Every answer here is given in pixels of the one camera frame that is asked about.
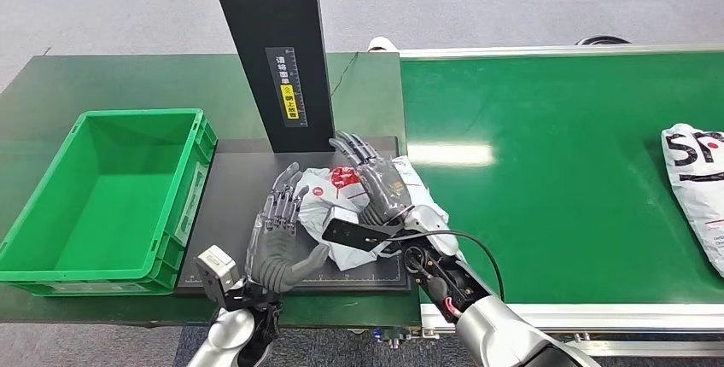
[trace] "robotic arm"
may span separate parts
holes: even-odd
[[[371,202],[368,212],[360,214],[359,225],[330,221],[325,240],[367,251],[382,242],[396,245],[391,246],[400,250],[407,271],[443,317],[455,324],[458,337],[481,366],[598,366],[506,306],[467,265],[455,236],[444,234],[450,231],[445,221],[430,207],[412,206],[391,161],[354,134],[338,132],[330,144],[355,167]]]
[[[412,205],[390,160],[354,134],[338,132],[330,144],[355,168],[370,204],[359,215],[360,224],[329,221],[325,240],[366,251],[388,242],[385,251],[402,255],[407,271],[455,325],[458,337],[481,366],[598,366],[506,306],[467,265],[445,221],[429,207]],[[299,166],[293,164],[275,181],[254,223],[246,277],[240,277],[234,261],[215,246],[197,258],[206,293],[221,309],[189,366],[258,365],[278,337],[280,294],[326,260],[329,249],[321,245],[300,263],[286,259],[294,246],[301,198],[307,192],[295,190],[300,177]]]
[[[223,250],[211,246],[196,258],[207,296],[219,304],[219,315],[189,367],[251,367],[269,354],[279,336],[281,294],[291,290],[324,264],[329,248],[318,245],[309,256],[291,263],[296,221],[308,188],[296,189],[299,164],[290,165],[274,181],[254,221],[245,276]]]

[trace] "black cable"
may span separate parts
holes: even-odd
[[[485,251],[485,254],[488,256],[488,259],[490,259],[490,264],[493,265],[493,270],[495,271],[495,278],[498,279],[498,289],[500,291],[500,299],[502,301],[505,301],[505,291],[503,290],[503,277],[500,275],[500,268],[498,267],[498,262],[495,261],[495,258],[493,257],[493,252],[491,252],[490,249],[487,246],[485,246],[485,243],[480,242],[480,240],[477,239],[476,237],[468,235],[467,233],[456,232],[455,230],[432,230],[430,232],[416,233],[414,235],[392,237],[392,238],[389,238],[388,241],[391,241],[391,242],[409,241],[410,239],[418,239],[419,237],[427,237],[427,236],[432,236],[432,235],[455,235],[455,236],[464,237],[466,239],[470,239],[473,242],[477,243],[477,246],[481,247],[482,250]]]
[[[591,36],[582,38],[575,45],[616,45],[616,44],[631,44],[630,41],[624,40],[623,38],[616,36]]]
[[[340,74],[340,79],[339,79],[339,81],[337,81],[337,85],[335,85],[334,90],[332,90],[332,93],[331,93],[330,97],[335,96],[335,93],[337,92],[337,89],[339,88],[339,85],[342,83],[342,79],[344,79],[344,74],[347,73],[347,70],[349,69],[349,66],[351,66],[352,63],[353,63],[355,60],[357,60],[357,57],[358,57],[358,56],[359,56],[359,51],[357,51],[356,53],[354,53],[354,55],[352,56],[352,59],[349,60],[349,62],[347,63],[347,66],[344,67],[344,69],[342,70],[342,74]]]

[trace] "wire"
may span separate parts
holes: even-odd
[[[347,63],[347,66],[344,67],[344,69],[342,70],[342,74],[340,74],[340,79],[339,79],[339,81],[337,81],[337,85],[335,85],[335,88],[332,90],[332,93],[330,94],[330,96],[335,96],[337,89],[339,88],[340,84],[342,83],[342,79],[344,79],[344,74],[347,73],[349,66],[351,66],[352,63],[354,63],[357,60],[357,57],[359,57],[359,51],[354,53],[354,55],[352,56],[352,59],[349,60],[349,62]]]
[[[453,306],[453,298],[450,296],[447,296],[443,302],[445,303],[445,308],[448,312],[450,312],[453,316],[460,318],[460,316],[463,315],[463,313],[458,310],[457,307]]]
[[[485,254],[488,256],[488,259],[490,259],[490,264],[493,265],[493,270],[495,271],[495,278],[498,279],[498,290],[500,291],[500,299],[502,301],[505,301],[505,291],[503,290],[503,277],[500,275],[500,268],[498,267],[498,262],[495,261],[495,258],[493,257],[493,253],[490,252],[490,249],[488,249],[487,246],[485,246],[485,243],[480,242],[480,240],[477,239],[476,237],[468,235],[467,233],[457,232],[455,230],[432,230],[430,232],[416,233],[414,235],[392,237],[392,238],[388,239],[388,241],[391,241],[391,242],[409,241],[411,239],[418,239],[419,237],[427,237],[427,236],[432,236],[432,235],[455,235],[455,236],[464,237],[466,239],[470,239],[473,242],[477,243],[477,246],[481,247],[482,250],[485,251]]]
[[[631,44],[630,41],[624,40],[623,38],[616,36],[591,36],[582,38],[575,45],[616,45],[616,44]]]

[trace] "robot finger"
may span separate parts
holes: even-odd
[[[272,215],[272,207],[274,206],[274,191],[269,192],[269,194],[266,196],[266,202],[264,202],[264,207],[261,209],[261,217],[264,219],[269,219]]]
[[[349,145],[347,145],[345,142],[340,141],[336,138],[330,138],[330,145],[335,147],[336,150],[340,151],[342,155],[347,158],[351,166],[356,167],[362,163],[362,160],[354,153],[354,151],[352,151],[351,148],[349,148]]]
[[[359,213],[359,220],[363,224],[382,225],[385,222],[384,218],[380,216],[370,205],[368,205],[365,209],[362,209],[362,212]]]
[[[315,270],[324,265],[327,256],[330,253],[330,247],[322,244],[317,245],[306,259],[295,263],[284,272],[279,283],[279,293],[291,290],[306,277],[311,275]]]
[[[297,172],[299,172],[299,163],[294,162],[291,165],[287,166],[287,169],[280,173],[277,179],[274,180],[274,184],[271,186],[271,190],[277,192],[283,191],[284,188],[289,185],[289,181],[295,177]]]
[[[294,189],[296,188],[296,185],[299,183],[299,181],[301,181],[301,177],[303,177],[303,176],[304,176],[304,174],[297,171],[297,173],[295,173],[294,176],[292,176],[292,178],[289,180],[289,187],[292,189],[292,191],[294,191]]]
[[[357,155],[357,157],[364,163],[370,159],[371,155],[365,151],[365,145],[362,140],[354,134],[347,134],[343,131],[336,133],[337,137],[347,142],[349,148]]]
[[[293,193],[294,190],[287,186],[286,188],[284,188],[284,191],[282,191],[282,193],[279,195],[277,210],[274,212],[274,220],[276,220],[277,223],[284,220],[284,212],[287,211],[287,206],[292,201]]]
[[[377,152],[377,150],[374,149],[374,148],[370,145],[370,143],[366,143],[365,141],[363,141],[362,138],[360,138],[357,134],[350,134],[350,135],[351,135],[352,138],[354,138],[354,140],[357,142],[357,145],[358,145],[359,148],[362,150],[362,152],[363,152],[363,154],[365,155],[365,158],[366,158],[367,160],[369,160],[369,159],[371,159],[371,158],[375,158],[375,157],[379,157],[379,156],[380,156],[380,154]]]
[[[301,200],[304,199],[304,195],[306,195],[307,192],[309,192],[309,187],[305,186],[300,189],[299,194],[294,199],[294,202],[292,203],[291,217],[289,218],[290,226],[295,226],[296,221],[299,218],[299,211],[301,210]]]
[[[289,188],[289,192],[284,192],[284,207],[282,208],[282,214],[280,220],[286,223],[292,214],[294,209],[294,189]]]

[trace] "label on post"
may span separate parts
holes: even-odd
[[[294,47],[266,47],[266,59],[279,95],[284,125],[288,128],[306,128],[307,113]]]

